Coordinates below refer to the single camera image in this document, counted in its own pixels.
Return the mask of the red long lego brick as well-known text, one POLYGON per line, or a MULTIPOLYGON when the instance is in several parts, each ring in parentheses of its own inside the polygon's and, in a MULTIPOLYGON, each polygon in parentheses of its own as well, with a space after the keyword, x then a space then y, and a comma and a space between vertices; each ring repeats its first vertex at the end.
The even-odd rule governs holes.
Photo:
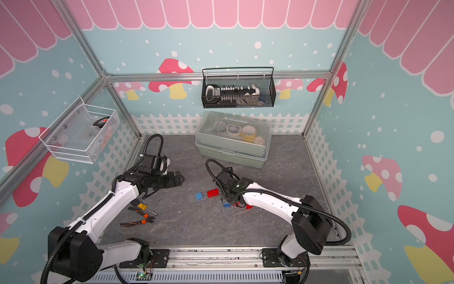
POLYGON ((208 198, 219 196, 219 189, 212 189, 206 192, 208 198))

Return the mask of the blue red lego assembly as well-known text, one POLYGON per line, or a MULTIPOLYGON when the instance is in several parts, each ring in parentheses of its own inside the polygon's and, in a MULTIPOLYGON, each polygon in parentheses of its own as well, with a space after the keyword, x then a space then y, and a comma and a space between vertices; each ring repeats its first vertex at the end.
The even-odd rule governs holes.
POLYGON ((245 208, 245 209, 252 209, 253 208, 253 206, 250 206, 250 205, 247 205, 247 204, 242 205, 240 202, 236 202, 236 203, 232 203, 232 204, 229 203, 229 202, 223 202, 222 204, 223 204, 223 206, 225 208, 227 208, 227 207, 237 207, 237 208, 245 208))

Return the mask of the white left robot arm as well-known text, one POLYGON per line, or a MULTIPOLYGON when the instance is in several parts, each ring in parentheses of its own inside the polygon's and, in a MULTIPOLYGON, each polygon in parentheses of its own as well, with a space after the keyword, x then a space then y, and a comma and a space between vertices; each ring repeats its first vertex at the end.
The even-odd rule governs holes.
POLYGON ((180 172, 169 172, 157 178, 140 173, 125 173, 113 180, 112 189, 85 215, 67 227, 55 227, 48 235, 48 259, 40 282, 46 284, 51 272, 63 275, 71 282, 86 282, 98 271, 116 268, 122 262, 147 267, 152 261, 149 243, 130 238, 120 243, 97 246, 105 228, 130 203, 144 192, 143 185, 158 188, 181 186, 180 172))

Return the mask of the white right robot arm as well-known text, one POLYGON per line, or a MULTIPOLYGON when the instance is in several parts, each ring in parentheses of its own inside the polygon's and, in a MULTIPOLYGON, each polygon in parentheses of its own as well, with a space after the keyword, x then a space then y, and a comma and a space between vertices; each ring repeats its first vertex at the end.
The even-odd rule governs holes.
POLYGON ((248 178, 239 178, 232 168, 219 174, 209 172, 226 200, 234 205, 259 207, 288 222, 293 229, 276 249, 276 258, 283 265, 298 264, 309 253, 320 255, 323 248, 342 246, 352 238, 348 225, 327 213, 312 196, 294 198, 266 189, 248 178))

